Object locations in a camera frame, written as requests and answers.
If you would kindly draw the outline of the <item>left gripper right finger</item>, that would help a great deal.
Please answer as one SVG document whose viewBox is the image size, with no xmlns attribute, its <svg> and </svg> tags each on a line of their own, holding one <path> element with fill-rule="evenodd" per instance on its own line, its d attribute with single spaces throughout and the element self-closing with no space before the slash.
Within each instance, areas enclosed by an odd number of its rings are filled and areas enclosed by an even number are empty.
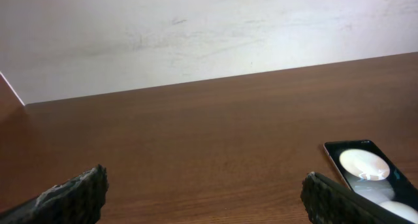
<svg viewBox="0 0 418 224">
<path fill-rule="evenodd" d="M 410 221 L 318 173 L 302 182 L 301 201 L 314 224 L 407 224 Z"/>
</svg>

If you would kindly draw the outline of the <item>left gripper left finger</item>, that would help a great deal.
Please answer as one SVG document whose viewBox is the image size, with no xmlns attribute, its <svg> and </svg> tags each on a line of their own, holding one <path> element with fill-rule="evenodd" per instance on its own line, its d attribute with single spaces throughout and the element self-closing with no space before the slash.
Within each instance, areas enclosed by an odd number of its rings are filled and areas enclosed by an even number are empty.
<svg viewBox="0 0 418 224">
<path fill-rule="evenodd" d="M 108 187 L 106 168 L 97 165 L 1 212 L 1 224 L 95 224 L 101 218 Z"/>
</svg>

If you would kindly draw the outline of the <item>black smartphone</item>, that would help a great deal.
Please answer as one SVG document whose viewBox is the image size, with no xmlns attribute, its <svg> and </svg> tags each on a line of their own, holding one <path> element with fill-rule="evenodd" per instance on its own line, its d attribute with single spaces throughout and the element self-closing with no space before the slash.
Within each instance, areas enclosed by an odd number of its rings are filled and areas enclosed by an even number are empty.
<svg viewBox="0 0 418 224">
<path fill-rule="evenodd" d="M 324 149 L 350 190 L 417 223 L 417 188 L 372 141 L 326 142 Z"/>
</svg>

